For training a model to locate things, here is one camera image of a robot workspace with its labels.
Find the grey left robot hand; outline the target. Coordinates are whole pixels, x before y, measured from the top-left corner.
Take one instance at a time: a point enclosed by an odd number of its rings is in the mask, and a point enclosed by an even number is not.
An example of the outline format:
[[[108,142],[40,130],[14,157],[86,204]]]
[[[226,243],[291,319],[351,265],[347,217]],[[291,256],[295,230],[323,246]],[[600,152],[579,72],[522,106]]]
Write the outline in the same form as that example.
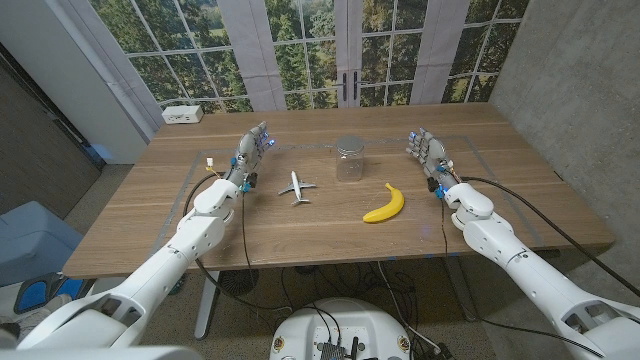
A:
[[[243,135],[231,159],[231,167],[224,179],[247,191],[257,184],[258,168],[264,153],[275,144],[269,138],[267,123],[261,122]]]

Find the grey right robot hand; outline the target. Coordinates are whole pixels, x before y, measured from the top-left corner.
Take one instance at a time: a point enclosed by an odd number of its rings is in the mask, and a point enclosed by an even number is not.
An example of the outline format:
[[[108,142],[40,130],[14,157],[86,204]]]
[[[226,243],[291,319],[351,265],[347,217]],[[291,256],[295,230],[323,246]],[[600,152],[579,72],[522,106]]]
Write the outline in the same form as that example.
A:
[[[408,140],[406,151],[422,166],[430,192],[446,192],[460,182],[453,161],[438,138],[421,128],[419,132],[411,131]]]

